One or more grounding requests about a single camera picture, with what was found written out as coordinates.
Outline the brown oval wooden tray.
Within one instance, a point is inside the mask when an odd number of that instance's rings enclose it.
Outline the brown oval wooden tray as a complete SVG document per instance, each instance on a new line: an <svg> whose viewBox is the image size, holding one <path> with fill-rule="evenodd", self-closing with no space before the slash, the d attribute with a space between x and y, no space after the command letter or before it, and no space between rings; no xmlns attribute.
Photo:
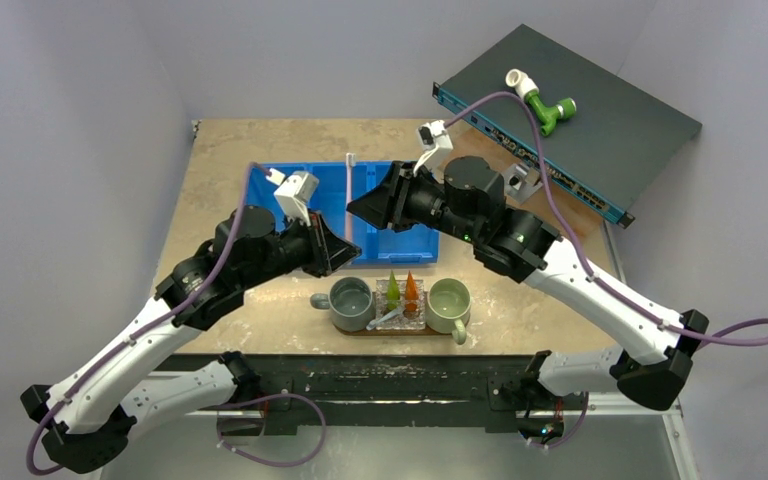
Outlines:
<svg viewBox="0 0 768 480"><path fill-rule="evenodd" d="M336 330L345 336L350 337L417 337L417 336L445 336L445 333L437 332L428 326L422 329L408 330L408 329L373 329L373 330L358 330L347 331L336 327Z"/></svg>

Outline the green toothpaste tube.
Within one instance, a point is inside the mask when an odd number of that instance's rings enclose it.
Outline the green toothpaste tube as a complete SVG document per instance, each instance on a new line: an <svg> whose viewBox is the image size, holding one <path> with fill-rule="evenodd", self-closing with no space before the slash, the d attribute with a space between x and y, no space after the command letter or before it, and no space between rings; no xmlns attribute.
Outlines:
<svg viewBox="0 0 768 480"><path fill-rule="evenodd" d="M385 293L387 311L393 311L401 305L401 292L395 272L390 271Z"/></svg>

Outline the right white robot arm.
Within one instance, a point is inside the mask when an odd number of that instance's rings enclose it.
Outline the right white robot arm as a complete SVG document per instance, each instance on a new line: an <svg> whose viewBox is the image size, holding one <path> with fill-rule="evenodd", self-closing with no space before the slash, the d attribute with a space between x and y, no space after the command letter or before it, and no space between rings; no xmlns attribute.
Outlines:
<svg viewBox="0 0 768 480"><path fill-rule="evenodd" d="M660 306L588 260L535 214L508 205L504 177L481 157L451 160L443 179L415 162L391 163L385 178L351 201L348 213L379 229L424 225L471 245L488 270L567 305L615 345L596 352L550 352L521 381L524 399L544 407L578 392L619 392L667 410L693 367L709 321L696 310Z"/></svg>

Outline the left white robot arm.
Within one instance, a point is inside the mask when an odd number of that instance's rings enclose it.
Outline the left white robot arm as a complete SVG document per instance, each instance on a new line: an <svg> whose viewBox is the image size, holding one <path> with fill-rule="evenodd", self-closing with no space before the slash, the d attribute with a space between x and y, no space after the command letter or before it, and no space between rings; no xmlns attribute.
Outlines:
<svg viewBox="0 0 768 480"><path fill-rule="evenodd" d="M214 236L179 262L139 314L87 364L54 385L21 396L53 471L95 471L138 436L204 408L244 409L274 401L260 375L237 351L164 383L148 375L182 345L242 307L246 291L296 270L322 278L359 256L317 211L275 225L274 215L243 206Z"/></svg>

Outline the grey ceramic mug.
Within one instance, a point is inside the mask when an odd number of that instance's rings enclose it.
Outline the grey ceramic mug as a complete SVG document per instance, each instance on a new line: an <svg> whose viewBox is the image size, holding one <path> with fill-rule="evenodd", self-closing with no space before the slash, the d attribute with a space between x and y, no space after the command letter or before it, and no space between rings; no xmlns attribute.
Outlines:
<svg viewBox="0 0 768 480"><path fill-rule="evenodd" d="M309 302L315 309L327 310L331 323L345 332L365 330L376 317L372 290L357 277L337 280L327 293L315 293Z"/></svg>

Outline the blue plastic bin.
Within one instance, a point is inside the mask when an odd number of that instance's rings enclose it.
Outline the blue plastic bin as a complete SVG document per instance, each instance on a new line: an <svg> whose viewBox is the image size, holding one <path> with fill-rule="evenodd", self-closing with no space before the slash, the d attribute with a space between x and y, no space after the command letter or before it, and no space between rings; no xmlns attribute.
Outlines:
<svg viewBox="0 0 768 480"><path fill-rule="evenodd" d="M343 162L267 163L283 174L305 171L319 180L309 207L323 214L328 227L337 235L345 235L346 166ZM389 170L388 161L359 161L351 169L352 193L356 199L377 186ZM274 198L276 186L261 173L248 181L246 203L270 210L276 218L276 229L284 229L283 212ZM352 242L362 249L354 260L360 265L422 265L435 263L439 256L438 232L415 226L403 232L378 230L353 216Z"/></svg>

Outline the orange toothpaste tube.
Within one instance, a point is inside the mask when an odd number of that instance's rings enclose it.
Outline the orange toothpaste tube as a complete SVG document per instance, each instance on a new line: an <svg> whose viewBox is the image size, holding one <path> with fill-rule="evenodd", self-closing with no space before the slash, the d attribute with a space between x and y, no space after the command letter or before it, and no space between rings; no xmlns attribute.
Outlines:
<svg viewBox="0 0 768 480"><path fill-rule="evenodd" d="M413 313L418 310L419 306L419 289L417 288L416 281L411 272L408 272L405 281L404 290L404 311L406 313Z"/></svg>

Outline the clear acrylic holder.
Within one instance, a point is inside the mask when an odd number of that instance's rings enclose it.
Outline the clear acrylic holder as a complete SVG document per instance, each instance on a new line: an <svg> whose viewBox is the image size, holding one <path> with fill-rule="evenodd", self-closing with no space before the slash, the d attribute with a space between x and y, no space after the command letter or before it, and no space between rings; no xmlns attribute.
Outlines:
<svg viewBox="0 0 768 480"><path fill-rule="evenodd" d="M404 296L406 279L401 279L401 280L397 279L397 280L398 280L399 288L401 292L401 305L403 305L404 303L403 296ZM406 313L404 311L401 316L381 324L376 329L416 330L416 329L422 329L426 326L425 307L426 307L427 289L426 289L425 282L422 279L415 279L415 281L417 284L417 288L419 289L418 310L413 313ZM386 298L385 298L387 284L388 284L388 278L377 279L374 283L373 293L374 293L375 305L376 305L375 319L380 318L382 315L389 312L387 311L387 308L386 308Z"/></svg>

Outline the pale green ceramic mug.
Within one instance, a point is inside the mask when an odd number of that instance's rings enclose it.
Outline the pale green ceramic mug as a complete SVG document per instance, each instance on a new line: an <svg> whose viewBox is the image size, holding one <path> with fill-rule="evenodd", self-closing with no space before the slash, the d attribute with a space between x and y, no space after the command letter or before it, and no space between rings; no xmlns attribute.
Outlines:
<svg viewBox="0 0 768 480"><path fill-rule="evenodd" d="M440 279L426 296L426 326L437 333L450 335L457 345L463 345L467 340L471 307L471 294L464 283L454 278Z"/></svg>

